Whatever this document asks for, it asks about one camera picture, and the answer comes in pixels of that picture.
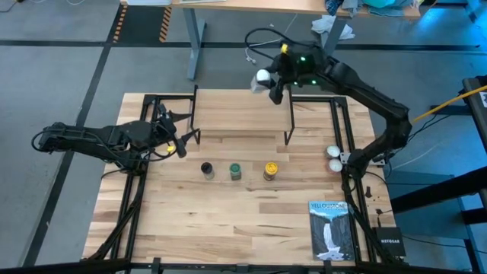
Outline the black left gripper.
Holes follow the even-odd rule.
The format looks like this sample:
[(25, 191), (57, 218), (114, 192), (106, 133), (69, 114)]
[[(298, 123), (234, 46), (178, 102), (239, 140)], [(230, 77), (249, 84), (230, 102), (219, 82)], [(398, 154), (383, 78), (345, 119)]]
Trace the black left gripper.
[(164, 145), (170, 143), (176, 147), (176, 152), (179, 158), (184, 158), (187, 155), (186, 144), (190, 139), (195, 139), (196, 143), (200, 143), (200, 129), (192, 129), (185, 135), (177, 138), (177, 128), (175, 123), (191, 118), (191, 113), (174, 113), (172, 110), (167, 112), (170, 120), (163, 120), (158, 118), (151, 122), (153, 129), (153, 143), (154, 146)]

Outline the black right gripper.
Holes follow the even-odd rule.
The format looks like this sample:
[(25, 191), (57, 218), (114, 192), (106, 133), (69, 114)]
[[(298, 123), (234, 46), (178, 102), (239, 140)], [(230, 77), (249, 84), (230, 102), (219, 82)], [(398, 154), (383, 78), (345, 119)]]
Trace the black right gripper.
[(301, 74), (304, 73), (304, 64), (272, 63), (268, 67), (268, 72), (278, 75), (276, 81), (271, 81), (269, 88), (269, 98), (275, 105), (279, 105), (282, 102), (284, 85), (304, 86), (303, 81), (300, 79)]

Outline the white-lid bagel seasoning jar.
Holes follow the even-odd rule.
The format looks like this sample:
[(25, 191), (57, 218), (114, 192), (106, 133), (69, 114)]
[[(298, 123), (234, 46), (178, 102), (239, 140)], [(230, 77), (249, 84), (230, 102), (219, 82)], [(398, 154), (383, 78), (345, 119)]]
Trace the white-lid bagel seasoning jar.
[(250, 82), (250, 90), (254, 94), (262, 93), (265, 90), (269, 89), (271, 84), (271, 75), (265, 69), (260, 69), (254, 76), (252, 81)]

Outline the yellow-lid brown spice jar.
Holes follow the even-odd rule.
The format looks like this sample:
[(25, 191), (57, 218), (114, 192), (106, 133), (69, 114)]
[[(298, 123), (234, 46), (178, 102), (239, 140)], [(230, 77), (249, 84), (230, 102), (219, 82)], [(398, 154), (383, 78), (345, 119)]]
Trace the yellow-lid brown spice jar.
[(263, 171), (263, 178), (267, 181), (272, 181), (275, 179), (276, 174), (279, 171), (279, 166), (275, 162), (268, 162), (265, 165)]

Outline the wooden shelf with black legs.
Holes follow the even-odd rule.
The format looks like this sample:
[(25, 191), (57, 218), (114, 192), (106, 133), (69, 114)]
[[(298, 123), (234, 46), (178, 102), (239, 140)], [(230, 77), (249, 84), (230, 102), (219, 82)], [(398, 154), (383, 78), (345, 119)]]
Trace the wooden shelf with black legs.
[(294, 133), (292, 93), (283, 91), (280, 104), (274, 104), (269, 91), (249, 89), (193, 88), (191, 126), (202, 131), (283, 132), (285, 144)]

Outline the white crumpled cloth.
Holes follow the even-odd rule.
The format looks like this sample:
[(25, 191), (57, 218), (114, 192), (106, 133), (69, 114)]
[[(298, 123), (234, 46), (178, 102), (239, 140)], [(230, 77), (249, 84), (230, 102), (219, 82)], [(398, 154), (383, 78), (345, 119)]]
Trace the white crumpled cloth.
[[(335, 20), (336, 16), (323, 15), (321, 19), (312, 21), (311, 30), (318, 34), (330, 33)], [(353, 33), (353, 29), (349, 25), (345, 24), (339, 36), (339, 40), (351, 40), (354, 38), (355, 34)]]

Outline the wooden desk with grey legs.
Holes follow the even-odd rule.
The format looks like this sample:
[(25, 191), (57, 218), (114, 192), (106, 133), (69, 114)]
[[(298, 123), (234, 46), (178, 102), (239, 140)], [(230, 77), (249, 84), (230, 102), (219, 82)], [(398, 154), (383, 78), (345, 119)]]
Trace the wooden desk with grey legs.
[[(119, 0), (120, 4), (127, 5), (124, 0)], [(323, 0), (224, 0), (218, 2), (201, 2), (196, 0), (173, 0), (171, 5), (163, 7), (182, 8), (186, 22), (186, 29), (190, 41), (190, 56), (188, 64), (187, 78), (193, 81), (196, 77), (196, 70), (199, 55), (202, 51), (202, 38), (206, 22), (197, 19), (195, 8), (212, 10), (235, 10), (235, 11), (265, 11), (295, 14), (328, 14)], [(406, 7), (403, 9), (402, 18), (419, 19), (421, 17), (419, 8)], [(342, 29), (352, 17), (347, 11), (339, 10), (336, 13), (336, 20), (330, 33), (320, 35), (321, 46), (328, 52), (333, 53), (339, 42), (339, 35)]]

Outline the pile of mixed clothes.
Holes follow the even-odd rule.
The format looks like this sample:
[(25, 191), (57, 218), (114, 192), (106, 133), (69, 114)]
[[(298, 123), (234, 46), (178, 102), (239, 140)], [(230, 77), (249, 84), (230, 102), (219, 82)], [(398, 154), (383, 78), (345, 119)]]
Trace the pile of mixed clothes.
[[(418, 8), (420, 4), (423, 3), (423, 1), (424, 0), (415, 0), (413, 5), (406, 7)], [(370, 14), (382, 17), (401, 17), (404, 15), (403, 9), (406, 8), (371, 8), (365, 5), (362, 0), (323, 0), (323, 3), (327, 12), (332, 16), (336, 15), (339, 8), (342, 8), (347, 11), (351, 17), (353, 17), (358, 13), (361, 8), (365, 6), (366, 8), (368, 8)]]

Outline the white flat box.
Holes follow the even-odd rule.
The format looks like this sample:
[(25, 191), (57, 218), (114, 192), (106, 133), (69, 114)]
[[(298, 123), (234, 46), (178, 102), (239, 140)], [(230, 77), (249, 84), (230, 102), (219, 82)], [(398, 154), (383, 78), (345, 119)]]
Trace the white flat box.
[(168, 6), (173, 0), (124, 0), (127, 5), (136, 6)]

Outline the teal cloth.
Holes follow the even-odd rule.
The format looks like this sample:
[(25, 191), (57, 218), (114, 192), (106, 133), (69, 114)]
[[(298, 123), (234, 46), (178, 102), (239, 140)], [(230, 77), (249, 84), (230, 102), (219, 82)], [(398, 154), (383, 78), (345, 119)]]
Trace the teal cloth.
[(402, 8), (413, 5), (415, 0), (362, 0), (362, 2), (371, 8)]

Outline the Yellowstone waterfall postcard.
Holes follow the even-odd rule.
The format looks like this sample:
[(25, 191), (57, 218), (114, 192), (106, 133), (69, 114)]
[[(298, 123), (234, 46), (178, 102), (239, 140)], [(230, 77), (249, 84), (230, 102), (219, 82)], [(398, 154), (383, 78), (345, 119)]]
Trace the Yellowstone waterfall postcard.
[(315, 260), (354, 261), (349, 208), (346, 202), (310, 201), (311, 248)]

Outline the black metal side stand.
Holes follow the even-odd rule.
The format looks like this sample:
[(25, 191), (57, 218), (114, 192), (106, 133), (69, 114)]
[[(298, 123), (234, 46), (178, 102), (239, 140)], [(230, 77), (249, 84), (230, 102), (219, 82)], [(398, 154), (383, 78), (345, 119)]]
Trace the black metal side stand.
[[(466, 102), (467, 113), (473, 116), (483, 148), (487, 153), (487, 75), (463, 79), (463, 90), (457, 97)], [(432, 206), (440, 202), (477, 194), (482, 206), (462, 209), (460, 218), (466, 226), (487, 225), (487, 164), (459, 177), (415, 190), (392, 200), (396, 213)]]

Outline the black aluminium table frame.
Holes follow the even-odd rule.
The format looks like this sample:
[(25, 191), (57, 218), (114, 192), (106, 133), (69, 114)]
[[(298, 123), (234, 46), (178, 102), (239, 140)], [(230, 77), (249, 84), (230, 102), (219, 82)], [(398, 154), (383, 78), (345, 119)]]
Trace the black aluminium table frame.
[[(151, 270), (155, 257), (164, 270), (317, 271), (391, 273), (401, 262), (383, 248), (372, 226), (376, 211), (394, 226), (389, 194), (375, 167), (352, 180), (327, 170), (325, 148), (350, 152), (372, 140), (368, 109), (349, 97), (292, 95), (294, 133), (202, 131), (190, 139), (187, 155), (147, 163), (141, 174), (107, 165), (94, 208), (84, 254), (107, 272)], [(190, 94), (126, 94), (118, 123), (154, 121), (157, 105), (193, 114)], [(212, 164), (205, 179), (201, 165)], [(279, 171), (263, 178), (268, 162)], [(229, 167), (241, 166), (240, 180)], [(371, 198), (365, 196), (371, 188)], [(354, 261), (315, 260), (311, 248), (310, 201), (346, 202)]]

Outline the black Netgear network switch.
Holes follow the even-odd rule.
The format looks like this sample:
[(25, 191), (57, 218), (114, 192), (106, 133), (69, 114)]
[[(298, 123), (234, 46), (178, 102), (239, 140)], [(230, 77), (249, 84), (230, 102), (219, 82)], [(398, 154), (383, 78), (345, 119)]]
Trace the black Netgear network switch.
[(380, 227), (375, 228), (374, 230), (381, 246), (389, 251), (391, 255), (406, 256), (403, 235), (399, 228)]

